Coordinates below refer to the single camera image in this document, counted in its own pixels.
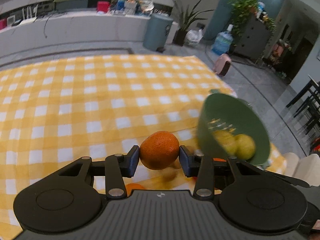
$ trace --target table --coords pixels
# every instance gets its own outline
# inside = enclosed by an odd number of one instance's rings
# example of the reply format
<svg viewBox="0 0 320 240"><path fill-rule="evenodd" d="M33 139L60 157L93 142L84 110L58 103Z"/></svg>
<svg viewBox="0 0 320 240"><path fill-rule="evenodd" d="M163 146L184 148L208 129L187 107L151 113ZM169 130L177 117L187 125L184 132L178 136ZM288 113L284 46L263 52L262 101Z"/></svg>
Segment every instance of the table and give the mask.
<svg viewBox="0 0 320 240"><path fill-rule="evenodd" d="M319 84L310 76L310 81L305 85L305 87L286 105L286 107L290 107L294 105L305 93L309 91L311 87L314 87L316 89L320 89Z"/></svg>
<svg viewBox="0 0 320 240"><path fill-rule="evenodd" d="M0 72L0 236L21 228L12 210L18 192L82 156L93 161L127 153L167 130L198 149L196 126L210 89L236 93L196 57L112 55L39 62ZM270 171L286 160L272 145ZM146 189L190 189L182 170L164 183L141 163L134 177ZM105 190L104 177L94 187Z"/></svg>

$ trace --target chair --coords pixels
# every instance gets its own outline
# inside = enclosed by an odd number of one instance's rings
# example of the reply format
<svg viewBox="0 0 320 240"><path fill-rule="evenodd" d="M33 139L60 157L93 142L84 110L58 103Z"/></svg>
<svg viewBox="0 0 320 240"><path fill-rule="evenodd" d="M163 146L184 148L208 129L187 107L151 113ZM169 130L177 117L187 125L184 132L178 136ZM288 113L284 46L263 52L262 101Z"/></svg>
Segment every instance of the chair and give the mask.
<svg viewBox="0 0 320 240"><path fill-rule="evenodd" d="M305 111L305 116L308 118L308 121L299 129L299 132L304 132L305 135L308 135L312 129L315 130L313 135L309 138L313 139L319 136L320 134L320 93L318 92L311 92L311 96L309 96L302 105L296 111L294 117L298 114Z"/></svg>
<svg viewBox="0 0 320 240"><path fill-rule="evenodd" d="M300 98L302 98L302 96L305 95L305 93L310 92L311 94L314 92L313 89L315 91L317 91L318 93L320 93L320 82L316 82L313 80L312 77L310 77L310 81L305 85L305 87L286 105L286 107L290 107L292 105L294 105L296 102L298 102L298 100Z"/></svg>
<svg viewBox="0 0 320 240"><path fill-rule="evenodd" d="M310 186L320 185L320 157L317 154L311 154L308 157L299 159L294 153L285 153L283 157L287 160L287 168L284 173L297 179L302 179Z"/></svg>

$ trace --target cabinet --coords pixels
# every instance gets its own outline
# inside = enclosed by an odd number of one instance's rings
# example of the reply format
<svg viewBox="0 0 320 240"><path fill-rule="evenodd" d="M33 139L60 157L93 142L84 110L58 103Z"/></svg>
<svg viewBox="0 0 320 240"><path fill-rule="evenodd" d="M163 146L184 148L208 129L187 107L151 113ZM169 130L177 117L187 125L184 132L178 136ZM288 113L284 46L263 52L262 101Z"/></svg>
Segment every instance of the cabinet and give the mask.
<svg viewBox="0 0 320 240"><path fill-rule="evenodd" d="M270 35L271 31L266 29L264 23L252 16L233 52L255 61L263 52Z"/></svg>

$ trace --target pink box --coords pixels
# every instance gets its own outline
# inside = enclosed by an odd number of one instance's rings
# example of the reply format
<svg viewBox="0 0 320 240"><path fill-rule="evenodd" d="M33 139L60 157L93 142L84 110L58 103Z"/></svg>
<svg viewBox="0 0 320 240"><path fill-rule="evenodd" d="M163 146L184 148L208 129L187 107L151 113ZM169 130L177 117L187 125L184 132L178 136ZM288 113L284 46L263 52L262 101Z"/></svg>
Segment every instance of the pink box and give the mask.
<svg viewBox="0 0 320 240"><path fill-rule="evenodd" d="M4 29L7 27L7 18L0 20L0 30Z"/></svg>

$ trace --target hanging plant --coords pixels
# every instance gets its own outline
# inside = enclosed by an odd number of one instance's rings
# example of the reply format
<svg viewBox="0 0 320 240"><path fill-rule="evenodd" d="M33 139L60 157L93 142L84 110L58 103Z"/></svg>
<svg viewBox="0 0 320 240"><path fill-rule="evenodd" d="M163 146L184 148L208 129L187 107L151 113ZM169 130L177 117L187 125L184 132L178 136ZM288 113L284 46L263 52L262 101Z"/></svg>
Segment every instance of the hanging plant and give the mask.
<svg viewBox="0 0 320 240"><path fill-rule="evenodd" d="M232 5L231 23L233 24L232 35L238 40L243 34L244 27L252 14L258 10L258 0L229 0Z"/></svg>
<svg viewBox="0 0 320 240"><path fill-rule="evenodd" d="M275 20L272 19L272 18L266 17L264 19L264 24L265 24L267 30L272 32L271 36L273 36L273 34L274 34L275 30L276 30Z"/></svg>

